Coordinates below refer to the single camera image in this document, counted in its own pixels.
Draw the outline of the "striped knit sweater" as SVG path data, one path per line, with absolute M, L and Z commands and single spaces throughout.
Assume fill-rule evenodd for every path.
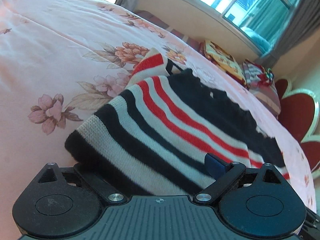
M 127 195 L 200 192 L 214 181 L 204 165 L 208 153 L 249 168 L 271 163 L 289 178 L 276 139 L 250 111 L 157 49 L 118 96 L 69 135 L 65 148 Z

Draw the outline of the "striped pillow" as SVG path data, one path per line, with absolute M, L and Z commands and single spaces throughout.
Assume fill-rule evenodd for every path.
M 281 106 L 274 81 L 271 86 L 248 87 L 247 85 L 247 88 L 277 119 L 281 112 Z

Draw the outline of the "red heart-shaped headboard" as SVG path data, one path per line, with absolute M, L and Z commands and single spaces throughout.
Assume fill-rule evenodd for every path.
M 286 77 L 277 80 L 280 99 L 279 122 L 299 142 L 309 162 L 314 180 L 319 178 L 319 135 L 315 130 L 319 123 L 319 101 L 309 89 L 293 89 Z

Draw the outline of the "red folded cloth with bow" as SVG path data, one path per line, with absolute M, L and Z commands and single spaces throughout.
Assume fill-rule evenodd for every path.
M 251 86 L 271 86 L 274 81 L 274 74 L 270 68 L 264 68 L 249 60 L 242 63 L 248 87 Z

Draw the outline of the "yellow red folded blanket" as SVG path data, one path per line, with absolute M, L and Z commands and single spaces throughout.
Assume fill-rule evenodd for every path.
M 243 68 L 237 63 L 236 59 L 223 48 L 210 40 L 205 40 L 200 43 L 199 52 L 239 84 L 244 87 L 247 86 Z

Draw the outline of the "pink floral bed sheet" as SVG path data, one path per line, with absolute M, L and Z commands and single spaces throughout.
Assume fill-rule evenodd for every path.
M 126 84 L 151 48 L 224 90 L 276 138 L 293 188 L 316 209 L 299 143 L 244 87 L 171 33 L 124 22 L 127 10 L 101 0 L 1 0 L 1 239 L 18 239 L 15 200 L 48 162 L 75 161 L 65 140 Z

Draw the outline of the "grey right curtain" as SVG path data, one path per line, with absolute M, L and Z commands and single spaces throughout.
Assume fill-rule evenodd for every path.
M 255 60 L 273 68 L 281 56 L 309 38 L 319 28 L 319 0 L 298 0 L 276 43 Z

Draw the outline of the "window with white frame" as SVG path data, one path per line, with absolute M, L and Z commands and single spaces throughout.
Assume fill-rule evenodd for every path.
M 298 0 L 183 0 L 263 55 L 275 44 Z

